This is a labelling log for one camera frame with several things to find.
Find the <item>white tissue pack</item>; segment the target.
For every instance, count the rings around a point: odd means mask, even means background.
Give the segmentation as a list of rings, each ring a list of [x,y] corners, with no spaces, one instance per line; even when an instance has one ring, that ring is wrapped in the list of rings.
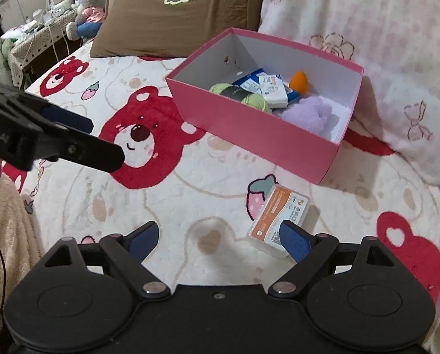
[[[283,80],[274,74],[263,74],[258,77],[262,97],[271,109],[285,109],[288,96]]]

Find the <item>pink cardboard box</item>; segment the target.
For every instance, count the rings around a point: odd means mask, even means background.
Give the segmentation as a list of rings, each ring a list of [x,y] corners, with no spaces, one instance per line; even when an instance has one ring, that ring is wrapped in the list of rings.
[[[323,131],[283,121],[260,92],[234,86],[256,70],[279,85],[304,73],[310,93],[331,107]],[[363,77],[362,66],[311,46],[230,28],[191,54],[166,81],[185,121],[317,184],[338,154]]]

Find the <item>cluttered bedside table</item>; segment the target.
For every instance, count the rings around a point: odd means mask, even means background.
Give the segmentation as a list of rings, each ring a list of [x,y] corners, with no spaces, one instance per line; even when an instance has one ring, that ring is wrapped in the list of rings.
[[[34,13],[34,19],[4,34],[12,47],[7,56],[12,83],[18,88],[25,87],[31,75],[45,72],[78,48],[79,42],[72,42],[66,35],[66,25],[74,21],[77,10],[56,10]]]

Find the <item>pink checkered pillow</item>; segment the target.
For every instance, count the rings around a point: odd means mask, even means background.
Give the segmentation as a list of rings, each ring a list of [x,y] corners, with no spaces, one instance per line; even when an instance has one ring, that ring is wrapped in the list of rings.
[[[361,65],[356,118],[440,187],[440,0],[263,0],[261,20]]]

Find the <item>blue packet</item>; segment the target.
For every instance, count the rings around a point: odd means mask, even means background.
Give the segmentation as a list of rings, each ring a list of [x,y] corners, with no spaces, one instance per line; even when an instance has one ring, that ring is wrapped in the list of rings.
[[[262,96],[272,109],[283,109],[300,99],[300,94],[280,74],[266,73],[263,68],[237,79],[233,85]]]

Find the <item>bear print blanket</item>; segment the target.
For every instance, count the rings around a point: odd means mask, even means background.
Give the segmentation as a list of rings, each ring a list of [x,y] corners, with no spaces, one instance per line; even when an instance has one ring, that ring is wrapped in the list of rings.
[[[117,177],[67,161],[4,173],[21,193],[42,250],[61,237],[94,243],[147,221],[160,229],[146,267],[177,284],[269,285],[293,264],[252,240],[269,190],[307,196],[303,226],[344,242],[379,237],[422,285],[440,294],[440,191],[352,122],[325,180],[314,185],[178,116],[165,77],[175,59],[92,58],[90,47],[44,73],[29,92],[113,133],[127,169]]]

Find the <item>grey plush toy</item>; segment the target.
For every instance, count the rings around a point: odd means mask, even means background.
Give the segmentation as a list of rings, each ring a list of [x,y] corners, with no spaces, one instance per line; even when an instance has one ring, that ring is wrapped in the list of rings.
[[[106,0],[78,0],[77,15],[66,25],[69,40],[94,38],[106,18]]]

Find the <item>orange white plastic packet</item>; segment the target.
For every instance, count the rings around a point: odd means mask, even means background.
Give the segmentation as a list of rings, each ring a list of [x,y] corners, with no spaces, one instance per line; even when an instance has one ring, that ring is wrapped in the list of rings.
[[[280,186],[260,185],[255,182],[248,190],[247,212],[253,223],[247,233],[252,246],[273,257],[285,258],[280,238],[283,221],[301,226],[308,213],[310,199],[294,190]]]

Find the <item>beige fuzzy fabric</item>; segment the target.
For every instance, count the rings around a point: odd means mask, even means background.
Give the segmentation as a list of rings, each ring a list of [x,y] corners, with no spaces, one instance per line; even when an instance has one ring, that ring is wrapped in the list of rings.
[[[0,305],[38,262],[40,253],[30,217],[10,177],[0,177]]]

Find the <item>purple plush toy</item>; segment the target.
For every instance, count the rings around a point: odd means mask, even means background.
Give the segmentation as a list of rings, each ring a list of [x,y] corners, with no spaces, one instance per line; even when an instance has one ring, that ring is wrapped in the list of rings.
[[[278,116],[285,122],[317,135],[323,135],[339,123],[333,106],[320,96],[302,98],[290,104]]]

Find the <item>green yarn ball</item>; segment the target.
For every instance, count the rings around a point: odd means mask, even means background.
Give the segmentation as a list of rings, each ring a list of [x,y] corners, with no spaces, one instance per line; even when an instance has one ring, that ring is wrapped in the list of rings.
[[[240,86],[228,83],[217,83],[210,87],[209,91],[213,94],[218,94],[249,107],[258,109],[263,113],[272,113],[270,107],[266,104],[266,101],[261,95],[249,92]]]

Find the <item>orange ball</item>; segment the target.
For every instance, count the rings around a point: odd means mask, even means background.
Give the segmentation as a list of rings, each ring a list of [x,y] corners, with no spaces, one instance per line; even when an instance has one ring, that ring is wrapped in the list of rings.
[[[298,71],[290,80],[289,87],[299,95],[309,92],[309,82],[307,75],[303,71]]]

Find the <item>brown pillow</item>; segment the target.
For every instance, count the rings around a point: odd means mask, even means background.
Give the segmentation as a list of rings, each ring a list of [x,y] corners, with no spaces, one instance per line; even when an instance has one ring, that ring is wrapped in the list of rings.
[[[92,58],[186,58],[225,29],[257,30],[263,0],[114,0]]]

